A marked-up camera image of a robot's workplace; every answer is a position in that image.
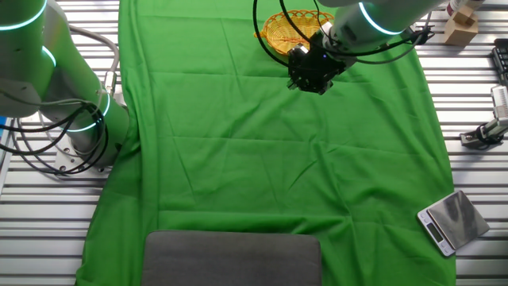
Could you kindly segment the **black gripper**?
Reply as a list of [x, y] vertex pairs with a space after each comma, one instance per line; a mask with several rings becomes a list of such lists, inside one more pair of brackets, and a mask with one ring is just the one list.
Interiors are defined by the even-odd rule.
[[310, 47], [295, 45], [288, 52], [289, 90], [317, 90], [323, 95], [333, 86], [332, 79], [349, 68], [349, 57], [340, 56], [330, 49], [329, 39], [324, 33], [315, 33]]

